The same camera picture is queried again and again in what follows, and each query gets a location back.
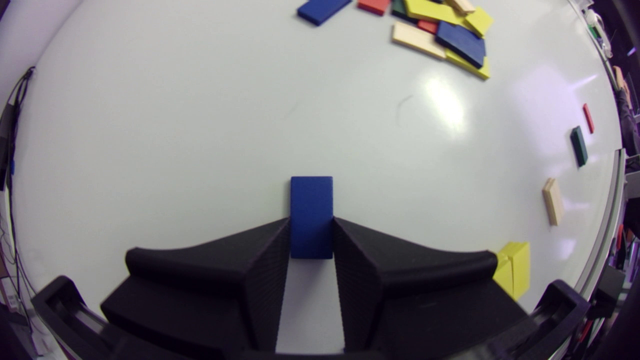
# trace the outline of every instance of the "white tabletop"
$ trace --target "white tabletop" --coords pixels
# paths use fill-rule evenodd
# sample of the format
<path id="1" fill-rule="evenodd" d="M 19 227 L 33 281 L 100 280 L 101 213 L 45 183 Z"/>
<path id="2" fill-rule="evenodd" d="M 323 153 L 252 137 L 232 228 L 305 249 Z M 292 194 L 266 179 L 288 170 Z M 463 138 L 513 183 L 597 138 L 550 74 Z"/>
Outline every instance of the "white tabletop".
<path id="1" fill-rule="evenodd" d="M 444 250 L 531 243 L 531 311 L 574 285 L 621 147 L 607 74 L 566 0 L 476 0 L 495 19 L 488 81 L 390 41 L 355 3 L 320 27 L 304 0 L 85 1 L 20 119 L 15 223 L 34 285 L 88 306 L 131 247 L 187 247 L 289 214 L 291 176 L 333 176 L 338 217 Z M 589 134 L 582 114 L 595 123 Z M 589 161 L 578 169 L 569 133 Z M 566 214 L 541 193 L 556 177 Z M 292 261 L 281 352 L 339 352 L 331 261 Z"/>

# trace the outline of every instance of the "wire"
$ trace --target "wire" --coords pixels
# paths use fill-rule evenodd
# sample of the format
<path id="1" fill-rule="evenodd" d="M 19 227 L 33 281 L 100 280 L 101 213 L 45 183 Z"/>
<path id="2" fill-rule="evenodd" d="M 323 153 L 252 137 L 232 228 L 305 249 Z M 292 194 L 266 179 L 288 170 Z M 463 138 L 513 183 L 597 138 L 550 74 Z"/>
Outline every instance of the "wire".
<path id="1" fill-rule="evenodd" d="M 7 189 L 7 194 L 9 197 L 9 206 L 7 209 L 8 212 L 8 218 L 6 219 L 7 223 L 11 225 L 11 237 L 13 240 L 13 261 L 11 261 L 8 257 L 6 257 L 6 254 L 3 253 L 3 256 L 7 259 L 7 261 L 11 264 L 15 266 L 15 276 L 10 276 L 10 281 L 11 284 L 13 286 L 13 289 L 15 290 L 16 293 L 16 298 L 19 301 L 20 305 L 22 306 L 22 310 L 24 311 L 24 316 L 27 318 L 27 322 L 29 324 L 29 331 L 31 334 L 33 334 L 33 330 L 35 329 L 36 331 L 38 331 L 40 334 L 43 335 L 48 335 L 47 332 L 44 332 L 42 330 L 40 330 L 32 321 L 31 318 L 29 317 L 29 314 L 27 312 L 27 306 L 24 303 L 24 300 L 22 299 L 22 296 L 20 295 L 20 279 L 23 280 L 25 287 L 27 289 L 27 297 L 29 297 L 29 301 L 31 301 L 31 292 L 33 292 L 33 294 L 35 295 L 37 293 L 37 291 L 35 290 L 35 288 L 33 287 L 31 281 L 29 280 L 29 277 L 27 277 L 26 272 L 24 271 L 24 265 L 22 264 L 22 261 L 20 260 L 20 253 L 18 251 L 18 244 L 17 244 L 17 238 L 15 235 L 15 224 L 13 221 L 13 201 L 12 201 L 12 163 L 13 163 L 13 155 L 15 154 L 15 139 L 16 139 L 16 135 L 17 135 L 17 131 L 18 131 L 18 118 L 20 116 L 20 112 L 22 111 L 22 103 L 24 102 L 24 98 L 27 95 L 27 90 L 29 88 L 29 80 L 31 79 L 31 76 L 33 75 L 33 71 L 35 70 L 35 67 L 30 67 L 25 73 L 24 75 L 22 75 L 22 77 L 18 80 L 18 82 L 15 84 L 15 86 L 13 87 L 13 90 L 11 90 L 11 93 L 9 94 L 9 98 L 7 99 L 7 104 L 10 103 L 12 96 L 15 94 L 15 98 L 13 101 L 13 106 L 14 106 L 14 113 L 13 113 L 13 117 L 12 117 L 12 123 L 10 124 L 11 128 L 10 128 L 10 132 L 9 132 L 9 139 L 8 139 L 8 148 L 9 148 L 9 154 L 8 154 L 8 160 L 9 160 L 9 168 L 7 169 L 7 173 L 8 175 L 6 176 L 6 189 Z M 9 241 L 6 239 L 6 231 L 2 228 L 2 216 L 0 214 L 0 231 L 2 232 L 2 235 L 0 235 L 0 238 L 7 244 L 7 246 L 10 247 Z M 15 277 L 17 282 L 13 282 L 13 279 L 11 279 L 12 277 Z"/>

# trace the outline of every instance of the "dark blue block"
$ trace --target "dark blue block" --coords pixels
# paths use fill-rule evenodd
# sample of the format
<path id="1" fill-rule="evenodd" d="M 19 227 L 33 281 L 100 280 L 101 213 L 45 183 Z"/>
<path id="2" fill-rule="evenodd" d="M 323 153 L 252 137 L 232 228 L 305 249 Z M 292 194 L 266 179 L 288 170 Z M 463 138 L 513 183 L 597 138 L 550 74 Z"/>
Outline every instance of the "dark blue block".
<path id="1" fill-rule="evenodd" d="M 581 167 L 587 163 L 589 156 L 587 155 L 587 148 L 584 146 L 584 139 L 582 138 L 582 129 L 580 126 L 571 130 L 571 143 L 573 144 L 575 159 L 578 161 L 578 167 Z"/>
<path id="2" fill-rule="evenodd" d="M 291 177 L 291 257 L 331 259 L 333 178 Z"/>
<path id="3" fill-rule="evenodd" d="M 448 47 L 454 53 L 462 56 L 471 65 L 480 69 L 484 65 L 484 39 L 477 37 L 473 32 L 462 26 L 451 25 L 446 21 L 440 21 L 436 41 Z"/>
<path id="4" fill-rule="evenodd" d="M 315 25 L 321 25 L 351 0 L 309 0 L 298 8 L 298 16 Z"/>

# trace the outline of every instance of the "colored block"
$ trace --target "colored block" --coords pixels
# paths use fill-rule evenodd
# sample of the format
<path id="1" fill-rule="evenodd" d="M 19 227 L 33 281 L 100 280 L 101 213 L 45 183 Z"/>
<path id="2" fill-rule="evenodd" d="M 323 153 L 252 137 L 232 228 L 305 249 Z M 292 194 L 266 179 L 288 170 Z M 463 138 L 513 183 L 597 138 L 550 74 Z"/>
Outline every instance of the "colored block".
<path id="1" fill-rule="evenodd" d="M 557 180 L 553 177 L 547 179 L 547 182 L 542 188 L 542 196 L 545 198 L 549 223 L 558 226 L 564 216 L 564 205 L 562 195 L 560 194 L 560 187 L 558 187 Z"/>
<path id="2" fill-rule="evenodd" d="M 308 0 L 298 8 L 298 16 L 320 26 L 351 0 Z"/>
<path id="3" fill-rule="evenodd" d="M 469 61 L 463 59 L 462 56 L 454 53 L 450 49 L 445 49 L 444 52 L 447 55 L 447 61 L 453 64 L 456 64 L 457 66 L 465 69 L 466 71 L 469 71 L 470 73 L 472 73 L 473 75 L 476 75 L 482 80 L 487 80 L 488 78 L 491 77 L 491 73 L 489 70 L 489 60 L 486 58 L 486 56 L 484 57 L 483 66 L 480 69 L 476 69 L 476 67 L 471 65 Z"/>
<path id="4" fill-rule="evenodd" d="M 291 177 L 291 257 L 331 259 L 333 178 Z"/>
<path id="5" fill-rule="evenodd" d="M 476 8 L 471 5 L 468 0 L 448 0 L 448 3 L 451 4 L 457 11 L 467 15 L 473 13 Z"/>
<path id="6" fill-rule="evenodd" d="M 396 21 L 392 35 L 394 42 L 402 44 L 438 59 L 445 58 L 444 47 L 436 43 L 435 36 L 409 24 Z"/>
<path id="7" fill-rule="evenodd" d="M 474 13 L 465 17 L 463 24 L 469 25 L 477 36 L 484 37 L 484 34 L 489 30 L 491 24 L 493 24 L 493 18 L 490 17 L 483 8 L 478 6 Z"/>
<path id="8" fill-rule="evenodd" d="M 376 15 L 384 15 L 391 0 L 358 0 L 358 7 Z"/>
<path id="9" fill-rule="evenodd" d="M 511 260 L 509 257 L 501 252 L 496 254 L 498 257 L 498 267 L 493 273 L 493 280 L 500 285 L 500 287 L 513 297 L 513 268 L 511 266 Z"/>
<path id="10" fill-rule="evenodd" d="M 511 261 L 513 298 L 519 299 L 529 289 L 531 280 L 531 250 L 529 243 L 509 242 L 500 253 Z"/>
<path id="11" fill-rule="evenodd" d="M 418 21 L 418 28 L 435 35 L 438 32 L 438 23 L 428 20 L 420 20 Z"/>
<path id="12" fill-rule="evenodd" d="M 591 118 L 591 112 L 589 111 L 589 106 L 587 104 L 582 105 L 582 110 L 584 111 L 584 117 L 587 118 L 587 125 L 589 126 L 589 132 L 593 134 L 595 130 L 593 126 L 593 119 Z"/>
<path id="13" fill-rule="evenodd" d="M 486 51 L 484 49 L 484 39 L 463 28 L 446 22 L 441 22 L 438 26 L 436 41 L 454 53 L 462 56 L 477 69 L 481 69 L 484 64 Z"/>
<path id="14" fill-rule="evenodd" d="M 425 0 L 404 0 L 406 13 L 410 17 L 430 21 L 446 21 L 451 24 L 461 24 L 464 17 L 458 15 L 448 5 Z"/>
<path id="15" fill-rule="evenodd" d="M 571 144 L 573 144 L 573 151 L 575 152 L 575 159 L 578 161 L 578 167 L 581 167 L 587 163 L 589 156 L 587 155 L 587 148 L 584 146 L 580 126 L 571 130 Z"/>
<path id="16" fill-rule="evenodd" d="M 418 22 L 418 19 L 409 17 L 409 15 L 406 14 L 406 6 L 404 5 L 404 0 L 393 0 L 393 3 L 391 4 L 391 15 L 408 22 L 412 22 L 414 24 Z"/>

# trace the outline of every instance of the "scuff mark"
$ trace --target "scuff mark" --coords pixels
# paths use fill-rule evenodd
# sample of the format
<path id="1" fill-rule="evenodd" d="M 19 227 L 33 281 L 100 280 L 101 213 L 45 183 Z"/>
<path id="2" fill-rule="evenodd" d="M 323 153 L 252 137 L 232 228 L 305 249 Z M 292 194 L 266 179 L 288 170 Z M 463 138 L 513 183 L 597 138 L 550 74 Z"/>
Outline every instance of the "scuff mark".
<path id="1" fill-rule="evenodd" d="M 398 105 L 396 105 L 396 124 L 398 126 L 400 126 L 400 108 L 402 108 L 402 105 L 404 105 L 407 101 L 411 100 L 412 97 L 413 95 L 409 95 L 404 99 L 400 100 L 398 102 Z"/>
<path id="2" fill-rule="evenodd" d="M 282 117 L 282 120 L 287 120 L 287 118 L 291 116 L 291 114 L 293 114 L 294 111 L 296 111 L 296 109 L 298 108 L 298 105 L 300 105 L 300 100 L 296 101 L 296 103 L 293 104 L 293 106 L 291 106 L 291 109 Z"/>

